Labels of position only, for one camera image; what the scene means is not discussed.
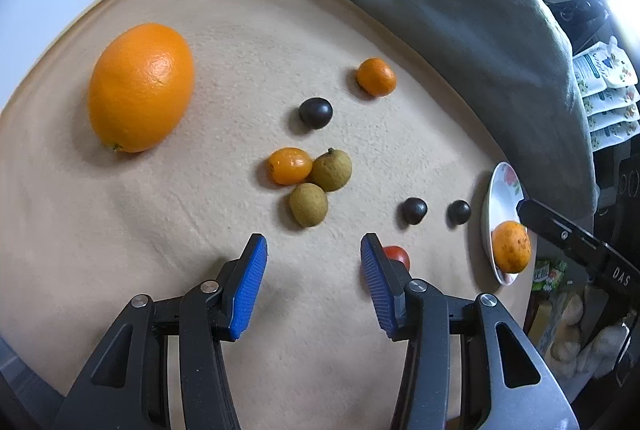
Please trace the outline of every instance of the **blue gripper pad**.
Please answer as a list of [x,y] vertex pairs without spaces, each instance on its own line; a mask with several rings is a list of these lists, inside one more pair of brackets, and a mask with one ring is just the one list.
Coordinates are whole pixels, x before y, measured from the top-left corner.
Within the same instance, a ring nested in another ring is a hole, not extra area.
[[404,290],[375,233],[362,238],[360,260],[380,328],[393,338],[406,318]]
[[249,327],[255,298],[258,296],[264,268],[267,266],[267,239],[263,235],[254,233],[249,239],[240,261],[239,266],[244,267],[244,273],[234,295],[231,323],[229,324],[229,333],[234,340],[237,340],[240,334]]

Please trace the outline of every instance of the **navel orange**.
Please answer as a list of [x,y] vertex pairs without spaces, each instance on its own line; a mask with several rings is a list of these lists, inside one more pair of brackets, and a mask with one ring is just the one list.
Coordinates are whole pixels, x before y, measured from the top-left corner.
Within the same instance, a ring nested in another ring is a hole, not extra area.
[[162,24],[135,26],[95,64],[87,98],[92,128],[113,150],[149,149],[180,122],[193,81],[193,56],[178,32]]
[[531,241],[527,229],[516,221],[505,221],[491,234],[495,265],[505,273],[519,273],[531,258]]
[[396,88],[396,74],[379,58],[369,58],[360,64],[356,80],[372,96],[386,96]]

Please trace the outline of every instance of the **metal screw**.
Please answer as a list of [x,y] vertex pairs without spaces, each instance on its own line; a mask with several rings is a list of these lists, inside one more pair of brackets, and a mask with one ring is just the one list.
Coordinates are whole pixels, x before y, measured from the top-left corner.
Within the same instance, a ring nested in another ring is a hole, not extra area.
[[409,282],[409,289],[411,291],[415,291],[416,293],[424,293],[427,291],[427,283],[421,279],[413,279]]
[[135,295],[131,299],[131,305],[133,307],[144,307],[149,302],[149,297],[147,295]]
[[480,301],[486,305],[487,307],[493,307],[498,303],[498,299],[493,295],[489,295],[489,293],[484,293],[484,295],[480,295]]
[[215,280],[206,280],[205,282],[200,284],[200,290],[203,293],[215,293],[219,287],[220,284]]

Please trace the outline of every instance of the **beige blanket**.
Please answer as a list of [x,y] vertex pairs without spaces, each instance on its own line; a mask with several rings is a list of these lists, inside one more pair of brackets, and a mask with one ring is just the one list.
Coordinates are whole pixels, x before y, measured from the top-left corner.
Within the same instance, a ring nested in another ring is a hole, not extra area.
[[[147,21],[192,47],[193,101],[155,149],[111,153],[88,122],[88,77],[116,35]],[[371,56],[398,75],[383,99],[353,79]],[[335,113],[309,133],[296,107],[313,96]],[[347,0],[104,0],[44,55],[0,120],[0,333],[62,393],[133,295],[182,295],[237,258],[252,232],[267,237],[269,262],[248,330],[225,346],[245,428],[388,426],[405,345],[378,327],[360,277],[366,232],[406,248],[414,277],[449,295],[497,291],[524,318],[531,269],[498,290],[480,243],[500,150],[430,65]],[[285,146],[312,156],[336,147],[353,160],[314,229],[295,224],[290,189],[264,172]],[[407,228],[397,206],[410,196],[430,211]],[[474,214],[451,230],[445,211],[458,198]]]

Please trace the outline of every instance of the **white plate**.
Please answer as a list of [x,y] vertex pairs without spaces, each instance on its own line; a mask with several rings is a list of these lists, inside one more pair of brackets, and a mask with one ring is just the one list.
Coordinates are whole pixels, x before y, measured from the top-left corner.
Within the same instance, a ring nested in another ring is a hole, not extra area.
[[511,285],[517,279],[518,274],[504,273],[495,265],[491,232],[495,230],[497,225],[505,221],[520,222],[516,207],[522,199],[524,199],[522,187],[514,169],[509,163],[498,163],[484,198],[480,226],[484,251],[494,270],[496,280],[502,285]]

